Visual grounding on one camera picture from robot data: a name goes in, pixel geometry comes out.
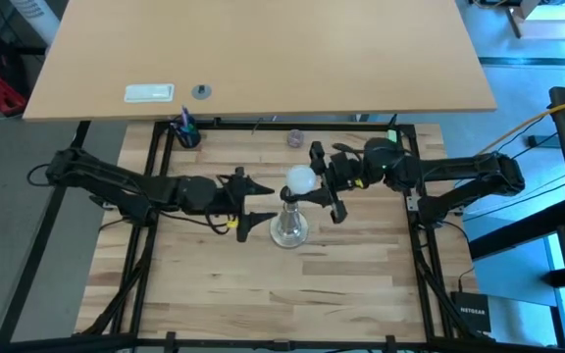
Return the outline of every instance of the concrete floor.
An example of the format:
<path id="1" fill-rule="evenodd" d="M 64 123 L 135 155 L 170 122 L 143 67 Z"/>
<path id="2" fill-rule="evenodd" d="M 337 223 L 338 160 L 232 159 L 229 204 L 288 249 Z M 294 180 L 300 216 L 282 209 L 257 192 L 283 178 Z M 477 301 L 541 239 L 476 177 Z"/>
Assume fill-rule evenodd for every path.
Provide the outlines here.
<path id="1" fill-rule="evenodd" d="M 65 3 L 62 0 L 50 1 L 58 14 L 62 14 Z M 565 42 L 521 41 L 508 30 L 509 24 L 502 11 L 467 6 L 465 0 L 457 3 L 480 56 L 565 57 Z M 12 24 L 27 45 L 40 44 L 23 20 L 16 17 Z M 26 63 L 35 78 L 39 71 L 37 62 L 28 57 Z M 486 67 L 485 72 L 498 103 L 496 112 L 411 114 L 401 115 L 399 120 L 403 123 L 441 124 L 448 155 L 468 156 L 511 127 L 544 110 L 549 103 L 548 89 L 565 85 L 565 68 Z M 384 120 L 386 117 L 378 116 L 376 119 Z M 26 172 L 35 165 L 48 162 L 57 149 L 67 147 L 75 127 L 73 123 L 0 122 L 0 320 L 48 194 L 47 189 L 27 185 Z M 116 162 L 125 129 L 124 123 L 94 123 L 84 148 L 105 161 Z M 553 133 L 551 119 L 544 119 L 531 132 Z M 513 155 L 524 147 L 522 139 L 518 139 L 503 152 Z M 561 153 L 555 150 L 531 151 L 521 157 L 520 163 L 527 180 L 525 192 L 565 174 Z M 101 210 L 90 204 L 87 196 L 82 190 L 68 191 L 15 333 L 16 340 L 67 336 L 72 332 L 102 218 Z M 563 197 L 563 192 L 547 194 L 539 202 L 544 197 L 552 204 Z M 477 215 L 506 202 L 504 198 L 490 197 L 472 205 L 468 213 Z M 476 238 L 536 211 L 536 206 L 535 202 L 525 202 L 520 207 L 481 217 L 467 223 L 466 230 L 471 239 Z M 541 306 L 554 302 L 554 292 L 539 281 L 548 269 L 543 240 L 477 263 L 476 273 L 482 292 L 495 296 L 491 306 L 496 338 L 534 345 L 547 345 L 554 341 L 551 325 L 546 321 Z M 529 315 L 525 314 L 526 311 L 529 315 L 538 315 L 538 319 L 527 322 L 525 318 Z"/>

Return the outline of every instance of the wooden table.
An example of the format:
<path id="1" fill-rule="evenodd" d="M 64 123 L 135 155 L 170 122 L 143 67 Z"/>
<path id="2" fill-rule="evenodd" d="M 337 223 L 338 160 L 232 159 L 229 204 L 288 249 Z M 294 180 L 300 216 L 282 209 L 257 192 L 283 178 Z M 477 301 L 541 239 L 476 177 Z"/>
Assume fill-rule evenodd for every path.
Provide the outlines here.
<path id="1" fill-rule="evenodd" d="M 172 83 L 171 103 L 124 102 Z M 212 87 L 205 100 L 192 97 Z M 454 0 L 76 0 L 27 120 L 496 108 Z"/>
<path id="2" fill-rule="evenodd" d="M 416 129 L 421 156 L 444 158 L 439 126 Z M 151 131 L 152 124 L 129 126 L 121 167 L 143 171 Z M 203 130 L 197 150 L 174 145 L 168 174 L 214 177 L 244 166 L 257 182 L 280 190 L 288 168 L 308 163 L 311 141 L 361 148 L 366 139 L 385 135 L 305 133 L 305 145 L 293 149 L 286 146 L 286 131 Z M 451 185 L 428 183 L 429 193 L 443 193 Z M 340 225 L 333 224 L 328 210 L 301 205 L 310 225 L 309 239 L 294 250 L 274 244 L 269 223 L 254 228 L 246 243 L 237 243 L 233 234 L 219 236 L 206 227 L 162 218 L 139 336 L 163 338 L 166 331 L 175 331 L 181 339 L 381 342 L 393 334 L 398 342 L 425 341 L 403 195 L 377 184 L 340 197 L 349 213 Z M 246 206 L 248 212 L 281 207 L 277 194 L 249 197 Z M 108 212 L 104 223 L 119 217 Z M 457 218 L 449 219 L 460 224 Z M 129 230 L 130 225 L 121 223 L 99 234 L 77 330 L 88 327 L 117 292 Z M 455 290 L 458 276 L 472 267 L 468 244 L 452 227 L 438 229 L 437 242 L 447 290 Z M 472 274 L 464 276 L 464 286 L 476 290 Z M 437 303 L 430 296 L 440 334 Z M 130 316 L 131 300 L 125 324 Z"/>

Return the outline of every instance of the white lightbulb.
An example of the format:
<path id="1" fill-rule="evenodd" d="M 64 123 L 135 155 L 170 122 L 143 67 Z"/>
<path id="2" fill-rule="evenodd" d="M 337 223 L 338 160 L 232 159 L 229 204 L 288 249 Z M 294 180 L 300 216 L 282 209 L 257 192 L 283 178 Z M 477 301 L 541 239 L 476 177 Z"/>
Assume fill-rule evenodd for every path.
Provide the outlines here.
<path id="1" fill-rule="evenodd" d="M 286 172 L 286 186 L 296 195 L 303 195 L 315 187 L 317 176 L 309 166 L 293 166 Z"/>

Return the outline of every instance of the sticker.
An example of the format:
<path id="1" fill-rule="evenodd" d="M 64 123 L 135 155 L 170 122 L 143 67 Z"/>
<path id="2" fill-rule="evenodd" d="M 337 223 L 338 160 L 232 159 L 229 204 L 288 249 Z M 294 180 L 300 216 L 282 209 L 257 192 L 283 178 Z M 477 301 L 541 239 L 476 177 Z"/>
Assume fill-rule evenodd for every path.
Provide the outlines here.
<path id="1" fill-rule="evenodd" d="M 171 83 L 131 84 L 126 87 L 124 102 L 173 102 L 175 87 Z"/>

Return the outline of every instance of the wood grain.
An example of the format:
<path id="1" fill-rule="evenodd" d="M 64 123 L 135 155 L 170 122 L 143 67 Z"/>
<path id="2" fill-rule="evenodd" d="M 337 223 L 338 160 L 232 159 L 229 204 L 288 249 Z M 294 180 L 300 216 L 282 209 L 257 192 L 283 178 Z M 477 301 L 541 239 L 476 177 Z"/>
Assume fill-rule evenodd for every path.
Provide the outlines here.
<path id="1" fill-rule="evenodd" d="M 125 103 L 140 83 L 173 83 L 174 101 Z M 156 120 L 182 104 L 224 117 L 496 108 L 454 0 L 76 0 L 24 118 Z"/>
<path id="2" fill-rule="evenodd" d="M 416 129 L 424 158 L 445 156 L 438 126 Z M 327 152 L 333 152 L 329 146 L 334 142 L 360 148 L 368 138 L 385 135 L 306 131 L 305 145 L 292 149 L 285 145 L 284 131 L 202 134 L 197 150 L 175 148 L 170 175 L 212 177 L 242 165 L 256 181 L 276 190 L 283 186 L 289 167 L 308 162 L 311 141 L 320 140 Z M 119 165 L 142 171 L 150 136 L 151 125 L 130 125 Z M 433 184 L 434 192 L 451 187 L 447 182 Z M 340 197 L 349 213 L 341 225 L 333 225 L 327 210 L 301 205 L 309 220 L 309 239 L 293 250 L 273 243 L 268 223 L 254 228 L 248 241 L 240 244 L 234 235 L 218 236 L 206 227 L 163 218 L 141 336 L 164 337 L 172 330 L 181 338 L 382 341 L 395 334 L 398 341 L 424 341 L 402 195 L 375 185 Z M 266 195 L 249 198 L 246 207 L 248 212 L 278 211 L 282 203 L 277 195 Z M 107 213 L 104 223 L 118 217 Z M 117 292 L 128 238 L 126 224 L 108 227 L 99 235 L 77 330 L 90 325 Z M 446 286 L 454 290 L 457 277 L 472 266 L 468 246 L 452 227 L 438 229 L 437 242 Z M 472 274 L 464 276 L 464 286 L 476 290 Z M 434 298 L 432 303 L 439 333 Z"/>

